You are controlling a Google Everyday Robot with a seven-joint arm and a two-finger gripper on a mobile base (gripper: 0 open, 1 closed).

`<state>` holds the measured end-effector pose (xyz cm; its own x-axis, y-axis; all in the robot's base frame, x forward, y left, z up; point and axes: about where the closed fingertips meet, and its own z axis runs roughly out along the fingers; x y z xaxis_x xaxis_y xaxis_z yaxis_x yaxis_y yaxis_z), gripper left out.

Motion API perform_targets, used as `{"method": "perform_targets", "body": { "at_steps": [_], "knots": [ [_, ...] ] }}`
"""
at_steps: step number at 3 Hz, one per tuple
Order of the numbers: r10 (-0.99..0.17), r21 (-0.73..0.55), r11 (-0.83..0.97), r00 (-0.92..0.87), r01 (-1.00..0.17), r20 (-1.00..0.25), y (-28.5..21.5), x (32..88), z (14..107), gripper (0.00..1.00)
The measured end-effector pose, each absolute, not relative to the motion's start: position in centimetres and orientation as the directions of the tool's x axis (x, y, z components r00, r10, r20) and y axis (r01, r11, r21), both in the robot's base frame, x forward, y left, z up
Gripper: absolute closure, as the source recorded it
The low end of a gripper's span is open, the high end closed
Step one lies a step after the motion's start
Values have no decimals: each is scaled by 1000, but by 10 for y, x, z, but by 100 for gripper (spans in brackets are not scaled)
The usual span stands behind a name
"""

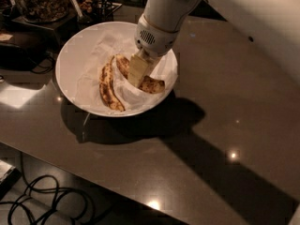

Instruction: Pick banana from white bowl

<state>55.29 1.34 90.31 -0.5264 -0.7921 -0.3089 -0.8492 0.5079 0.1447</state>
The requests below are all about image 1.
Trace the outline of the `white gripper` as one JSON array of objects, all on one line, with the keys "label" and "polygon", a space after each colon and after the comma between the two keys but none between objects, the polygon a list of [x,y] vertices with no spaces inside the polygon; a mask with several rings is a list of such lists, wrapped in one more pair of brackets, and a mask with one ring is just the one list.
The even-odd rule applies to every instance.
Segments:
[{"label": "white gripper", "polygon": [[140,17],[134,36],[139,51],[132,54],[129,60],[127,79],[130,84],[140,86],[143,78],[150,75],[158,64],[157,58],[173,47],[178,33],[178,22],[151,22],[145,14]]}]

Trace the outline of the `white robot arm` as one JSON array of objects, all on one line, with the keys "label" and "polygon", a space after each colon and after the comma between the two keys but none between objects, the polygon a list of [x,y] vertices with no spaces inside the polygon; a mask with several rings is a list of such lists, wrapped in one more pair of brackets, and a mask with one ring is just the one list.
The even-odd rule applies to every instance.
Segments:
[{"label": "white robot arm", "polygon": [[[183,20],[201,0],[147,0],[138,21],[129,81],[138,86],[172,47]],[[300,0],[206,0],[300,81]]]}]

